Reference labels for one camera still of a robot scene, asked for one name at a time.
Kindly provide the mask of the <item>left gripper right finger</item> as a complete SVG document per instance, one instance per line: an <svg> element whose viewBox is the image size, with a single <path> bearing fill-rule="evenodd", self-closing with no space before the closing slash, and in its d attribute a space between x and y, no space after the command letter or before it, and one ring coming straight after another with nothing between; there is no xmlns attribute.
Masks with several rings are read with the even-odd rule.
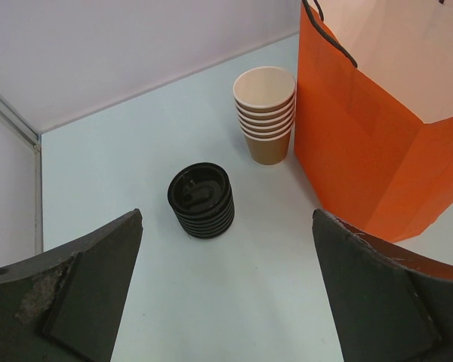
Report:
<svg viewBox="0 0 453 362"><path fill-rule="evenodd" d="M453 361L453 265L322 209L312 230L345 361Z"/></svg>

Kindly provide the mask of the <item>orange paper bag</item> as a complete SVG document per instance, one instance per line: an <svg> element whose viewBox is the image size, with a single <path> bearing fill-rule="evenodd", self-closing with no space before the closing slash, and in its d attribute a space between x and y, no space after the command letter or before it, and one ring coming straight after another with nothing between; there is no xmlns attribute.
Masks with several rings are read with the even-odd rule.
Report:
<svg viewBox="0 0 453 362"><path fill-rule="evenodd" d="M396 243L453 203L453 1L305 1L294 152L321 205Z"/></svg>

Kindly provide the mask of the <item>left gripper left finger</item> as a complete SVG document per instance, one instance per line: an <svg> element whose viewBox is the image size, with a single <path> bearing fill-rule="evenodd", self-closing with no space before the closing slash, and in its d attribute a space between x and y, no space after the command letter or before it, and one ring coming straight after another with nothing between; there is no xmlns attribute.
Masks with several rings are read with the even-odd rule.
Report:
<svg viewBox="0 0 453 362"><path fill-rule="evenodd" d="M0 268L0 361L109 361L142 239L132 210Z"/></svg>

